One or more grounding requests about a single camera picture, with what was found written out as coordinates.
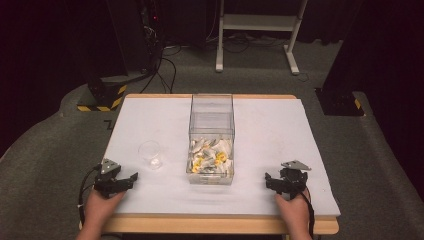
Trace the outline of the dark equipment rack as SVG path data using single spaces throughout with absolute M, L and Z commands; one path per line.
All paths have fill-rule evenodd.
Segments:
M 148 64 L 146 70 L 153 72 L 162 55 L 164 42 L 159 0 L 135 0 L 135 2 L 147 48 Z

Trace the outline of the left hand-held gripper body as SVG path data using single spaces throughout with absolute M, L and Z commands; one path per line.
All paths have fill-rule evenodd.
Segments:
M 121 192 L 120 183 L 116 179 L 120 171 L 120 164 L 107 158 L 103 159 L 95 178 L 94 189 L 104 198 L 110 198 L 112 195 Z

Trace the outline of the person's right hand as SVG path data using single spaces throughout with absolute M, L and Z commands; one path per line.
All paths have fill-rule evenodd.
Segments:
M 292 200 L 286 200 L 279 194 L 275 194 L 274 199 L 289 235 L 309 234 L 309 209 L 307 202 L 310 200 L 310 196 L 308 190 L 305 189 Z

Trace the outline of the pile of white yellow packets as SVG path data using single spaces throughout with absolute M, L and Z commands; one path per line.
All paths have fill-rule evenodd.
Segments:
M 187 172 L 222 174 L 234 172 L 233 143 L 230 139 L 198 138 L 190 141 Z

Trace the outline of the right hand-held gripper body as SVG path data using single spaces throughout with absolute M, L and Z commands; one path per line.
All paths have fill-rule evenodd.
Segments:
M 294 199 L 305 190 L 308 171 L 311 171 L 311 168 L 298 160 L 284 162 L 281 166 L 281 183 L 276 192 L 278 194 L 286 193 L 291 199 Z

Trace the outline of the clear plastic box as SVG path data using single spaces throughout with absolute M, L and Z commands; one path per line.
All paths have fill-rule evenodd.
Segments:
M 231 94 L 194 94 L 186 174 L 191 184 L 231 185 L 235 121 Z

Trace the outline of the black stand with yellow mark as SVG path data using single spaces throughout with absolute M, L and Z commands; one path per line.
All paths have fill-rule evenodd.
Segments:
M 364 0 L 331 0 L 324 42 L 343 40 L 321 88 L 316 88 L 322 111 L 333 116 L 363 116 L 364 111 L 353 95 L 357 83 L 352 67 L 356 62 L 354 36 L 350 33 Z

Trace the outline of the black stand with striped base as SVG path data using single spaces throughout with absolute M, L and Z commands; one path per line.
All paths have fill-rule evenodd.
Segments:
M 72 10 L 75 57 L 87 88 L 77 103 L 79 111 L 114 111 L 125 84 L 107 83 L 126 73 L 124 56 L 111 13 L 112 0 L 74 0 Z

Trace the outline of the clear glass cup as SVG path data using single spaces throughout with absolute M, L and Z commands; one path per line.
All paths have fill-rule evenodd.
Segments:
M 161 148 L 156 141 L 143 142 L 138 149 L 138 153 L 150 169 L 155 170 L 162 166 Z

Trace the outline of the person's left hand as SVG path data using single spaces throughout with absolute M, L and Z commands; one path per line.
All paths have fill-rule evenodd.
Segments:
M 125 194 L 126 192 L 121 192 L 106 199 L 98 191 L 92 190 L 85 207 L 83 230 L 100 232 Z

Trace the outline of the white metal stand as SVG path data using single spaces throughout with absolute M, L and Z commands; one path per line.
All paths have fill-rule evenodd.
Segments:
M 300 0 L 298 13 L 293 16 L 227 14 L 225 12 L 224 3 L 225 0 L 220 0 L 218 44 L 215 63 L 215 70 L 217 72 L 222 72 L 224 69 L 224 31 L 246 30 L 290 32 L 291 36 L 289 43 L 283 46 L 283 50 L 287 58 L 291 73 L 293 75 L 300 74 L 300 70 L 293 55 L 293 48 L 298 36 L 308 0 Z

